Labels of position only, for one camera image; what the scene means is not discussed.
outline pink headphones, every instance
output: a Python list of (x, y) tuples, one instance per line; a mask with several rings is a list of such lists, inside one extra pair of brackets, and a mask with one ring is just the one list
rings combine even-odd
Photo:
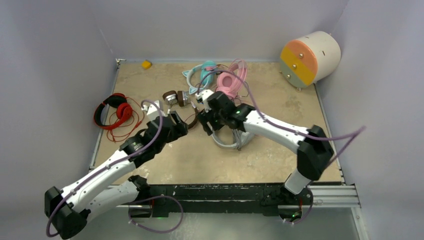
[(230, 99), (235, 99), (240, 88), (242, 88), (246, 75), (248, 73), (248, 65), (243, 59), (237, 58), (228, 67), (228, 71), (234, 72), (235, 70), (237, 70), (237, 76), (239, 76), (243, 80), (243, 82), (236, 79), (235, 76), (226, 72), (223, 72), (218, 75), (218, 78), (216, 79), (216, 85), (218, 86), (216, 88), (216, 91), (223, 92)]

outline white wall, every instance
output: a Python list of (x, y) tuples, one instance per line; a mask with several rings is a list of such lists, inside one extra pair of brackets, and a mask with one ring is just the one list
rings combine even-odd
[(128, 60), (277, 60), (288, 41), (330, 32), (348, 0), (89, 0)]
[(424, 236), (423, 11), (419, 0), (350, 0), (332, 33), (340, 65), (319, 82), (333, 135), (368, 127), (340, 164), (372, 240)]
[(86, 1), (1, 0), (2, 239), (47, 238), (44, 192), (87, 172), (114, 61)]

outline black mounting base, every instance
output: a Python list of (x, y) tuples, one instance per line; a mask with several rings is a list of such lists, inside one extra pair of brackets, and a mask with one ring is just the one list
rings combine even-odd
[[(145, 183), (145, 178), (137, 177)], [(331, 182), (326, 185), (337, 185)], [(311, 203), (308, 190), (304, 189), (300, 194), (293, 195), (284, 188), (284, 183), (224, 183), (224, 184), (144, 184), (145, 194), (139, 194), (137, 200), (149, 197), (166, 195), (177, 199), (185, 213), (239, 213), (239, 214), (263, 214), (264, 216), (280, 216), (292, 218), (298, 208), (279, 209), (279, 205), (299, 206), (300, 199), (303, 205)], [(149, 207), (143, 209), (152, 212), (152, 215), (131, 212), (134, 218), (154, 217), (166, 218), (169, 213), (179, 213), (178, 205), (166, 198), (154, 201), (151, 210)]]

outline white headphones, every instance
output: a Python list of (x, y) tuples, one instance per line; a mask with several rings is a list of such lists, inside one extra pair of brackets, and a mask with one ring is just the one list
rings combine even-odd
[(242, 149), (244, 145), (246, 145), (255, 135), (251, 132), (244, 132), (240, 130), (232, 130), (233, 144), (225, 144), (216, 134), (212, 133), (212, 138), (215, 141), (216, 145), (218, 145), (222, 149)]

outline brown headphones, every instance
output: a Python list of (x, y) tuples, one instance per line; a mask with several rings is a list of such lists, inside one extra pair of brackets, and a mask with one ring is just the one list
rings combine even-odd
[(162, 95), (163, 100), (169, 106), (178, 104), (180, 107), (184, 107), (191, 103), (191, 106), (194, 109), (194, 120), (188, 124), (188, 129), (191, 129), (198, 123), (198, 118), (196, 117), (199, 113), (197, 106), (190, 101), (189, 95), (186, 91), (167, 91)]

